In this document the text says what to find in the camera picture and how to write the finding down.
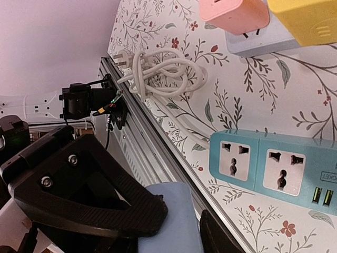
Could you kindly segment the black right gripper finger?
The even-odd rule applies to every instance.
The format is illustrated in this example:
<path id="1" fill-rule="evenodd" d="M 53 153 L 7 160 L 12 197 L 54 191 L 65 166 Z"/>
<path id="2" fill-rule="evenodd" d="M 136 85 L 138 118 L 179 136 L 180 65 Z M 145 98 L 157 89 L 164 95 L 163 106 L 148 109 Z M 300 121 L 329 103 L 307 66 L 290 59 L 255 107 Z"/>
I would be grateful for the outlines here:
<path id="1" fill-rule="evenodd" d="M 204 252 L 242 253 L 243 248 L 228 231 L 222 227 L 208 210 L 203 210 L 200 218 L 200 235 Z"/>

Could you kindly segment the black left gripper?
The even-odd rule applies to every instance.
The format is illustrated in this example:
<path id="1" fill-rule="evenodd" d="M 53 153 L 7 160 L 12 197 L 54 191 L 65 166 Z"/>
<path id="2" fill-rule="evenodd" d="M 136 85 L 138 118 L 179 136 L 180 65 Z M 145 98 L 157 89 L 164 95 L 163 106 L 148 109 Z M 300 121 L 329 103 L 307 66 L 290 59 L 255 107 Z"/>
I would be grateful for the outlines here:
<path id="1" fill-rule="evenodd" d="M 153 236 L 168 208 L 101 145 L 58 126 L 31 141 L 28 123 L 1 118 L 1 177 L 30 220 L 96 236 Z"/>

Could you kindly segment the blue cube plug adapter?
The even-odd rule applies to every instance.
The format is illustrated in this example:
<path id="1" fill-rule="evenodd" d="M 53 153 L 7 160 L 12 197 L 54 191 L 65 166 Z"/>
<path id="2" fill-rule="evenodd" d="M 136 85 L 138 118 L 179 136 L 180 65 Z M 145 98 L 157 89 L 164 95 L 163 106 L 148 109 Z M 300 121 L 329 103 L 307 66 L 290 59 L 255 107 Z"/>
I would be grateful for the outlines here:
<path id="1" fill-rule="evenodd" d="M 146 188 L 163 196 L 168 214 L 155 236 L 138 239 L 138 252 L 203 252 L 190 187 L 182 182 L 166 182 Z"/>

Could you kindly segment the teal white power strip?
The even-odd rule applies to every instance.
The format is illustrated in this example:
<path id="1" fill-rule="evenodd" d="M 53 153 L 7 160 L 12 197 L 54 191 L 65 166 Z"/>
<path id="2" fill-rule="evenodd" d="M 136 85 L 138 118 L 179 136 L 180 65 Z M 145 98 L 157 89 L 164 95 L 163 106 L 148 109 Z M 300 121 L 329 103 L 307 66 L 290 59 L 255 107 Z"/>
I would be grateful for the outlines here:
<path id="1" fill-rule="evenodd" d="M 274 199 L 336 215 L 336 142 L 248 130 L 215 132 L 210 174 Z"/>

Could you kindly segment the light blue power strip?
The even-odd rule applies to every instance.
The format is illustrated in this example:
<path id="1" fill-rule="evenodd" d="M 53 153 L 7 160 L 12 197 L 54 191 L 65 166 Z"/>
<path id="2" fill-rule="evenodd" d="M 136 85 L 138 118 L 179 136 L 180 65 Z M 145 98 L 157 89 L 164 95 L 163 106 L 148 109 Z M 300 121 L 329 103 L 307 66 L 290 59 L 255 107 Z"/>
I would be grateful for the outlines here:
<path id="1" fill-rule="evenodd" d="M 228 51 L 241 57 L 260 56 L 300 47 L 273 13 L 270 13 L 267 27 L 242 35 L 225 32 L 225 39 Z"/>

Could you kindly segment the pink cube plug adapter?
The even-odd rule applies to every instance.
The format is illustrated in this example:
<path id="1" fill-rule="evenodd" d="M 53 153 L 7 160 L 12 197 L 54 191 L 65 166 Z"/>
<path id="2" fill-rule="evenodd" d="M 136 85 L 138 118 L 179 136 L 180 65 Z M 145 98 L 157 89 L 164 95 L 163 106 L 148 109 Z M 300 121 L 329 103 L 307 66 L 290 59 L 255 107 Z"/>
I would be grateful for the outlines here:
<path id="1" fill-rule="evenodd" d="M 199 1 L 203 21 L 233 35 L 265 28 L 270 22 L 268 6 L 261 0 Z"/>

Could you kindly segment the yellow cube plug adapter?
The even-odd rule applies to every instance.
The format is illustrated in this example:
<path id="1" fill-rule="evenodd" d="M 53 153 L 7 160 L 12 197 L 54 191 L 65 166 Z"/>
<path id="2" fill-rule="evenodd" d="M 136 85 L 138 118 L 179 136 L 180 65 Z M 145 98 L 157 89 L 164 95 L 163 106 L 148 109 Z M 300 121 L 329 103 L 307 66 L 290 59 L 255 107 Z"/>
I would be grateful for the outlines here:
<path id="1" fill-rule="evenodd" d="M 336 43 L 335 0 L 274 0 L 267 3 L 301 46 Z"/>

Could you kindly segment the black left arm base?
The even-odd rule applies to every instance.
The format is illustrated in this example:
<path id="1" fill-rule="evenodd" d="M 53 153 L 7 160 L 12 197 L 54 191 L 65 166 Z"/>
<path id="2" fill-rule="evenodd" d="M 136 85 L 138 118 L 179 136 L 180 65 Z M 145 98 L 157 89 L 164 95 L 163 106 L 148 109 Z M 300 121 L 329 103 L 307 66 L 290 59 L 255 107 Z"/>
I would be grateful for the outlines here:
<path id="1" fill-rule="evenodd" d="M 89 116 L 109 115 L 120 130 L 125 126 L 128 108 L 110 74 L 87 84 L 73 83 L 62 89 L 59 100 L 63 102 L 60 118 L 80 120 Z"/>

